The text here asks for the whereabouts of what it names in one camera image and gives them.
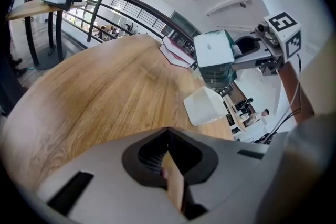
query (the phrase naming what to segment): black slot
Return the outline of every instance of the black slot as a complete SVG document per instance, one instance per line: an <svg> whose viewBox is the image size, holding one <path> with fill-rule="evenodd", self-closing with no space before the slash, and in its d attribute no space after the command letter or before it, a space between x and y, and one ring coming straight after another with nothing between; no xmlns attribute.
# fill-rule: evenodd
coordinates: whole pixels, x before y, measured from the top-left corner
<svg viewBox="0 0 336 224"><path fill-rule="evenodd" d="M48 206L66 216L92 179L93 175L78 172L53 196Z"/></svg>
<svg viewBox="0 0 336 224"><path fill-rule="evenodd" d="M254 159L262 159L264 156L263 153L253 152L253 151L248 151L248 150L240 150L237 153L240 155L246 156L246 157L254 158Z"/></svg>

